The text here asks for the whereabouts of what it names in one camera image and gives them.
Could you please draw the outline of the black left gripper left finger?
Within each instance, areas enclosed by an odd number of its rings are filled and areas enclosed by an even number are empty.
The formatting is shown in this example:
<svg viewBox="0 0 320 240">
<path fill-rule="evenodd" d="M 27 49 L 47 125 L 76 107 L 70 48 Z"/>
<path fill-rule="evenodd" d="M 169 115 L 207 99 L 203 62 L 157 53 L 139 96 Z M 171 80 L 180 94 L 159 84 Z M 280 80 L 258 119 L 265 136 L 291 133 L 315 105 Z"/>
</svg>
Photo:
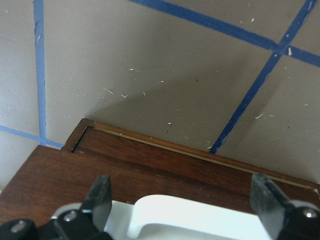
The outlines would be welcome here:
<svg viewBox="0 0 320 240">
<path fill-rule="evenodd" d="M 99 176 L 80 206 L 80 211 L 86 214 L 93 225 L 104 231 L 112 209 L 112 187 L 109 175 Z"/>
</svg>

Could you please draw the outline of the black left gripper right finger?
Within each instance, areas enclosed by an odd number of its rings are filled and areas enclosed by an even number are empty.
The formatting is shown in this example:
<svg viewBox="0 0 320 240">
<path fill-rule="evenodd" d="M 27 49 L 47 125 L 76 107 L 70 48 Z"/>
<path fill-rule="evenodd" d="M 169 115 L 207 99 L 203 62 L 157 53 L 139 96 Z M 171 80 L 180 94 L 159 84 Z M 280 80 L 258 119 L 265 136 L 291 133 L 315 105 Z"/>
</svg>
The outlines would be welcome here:
<svg viewBox="0 0 320 240">
<path fill-rule="evenodd" d="M 271 239 L 278 240 L 296 207 L 264 173 L 251 178 L 250 206 Z"/>
</svg>

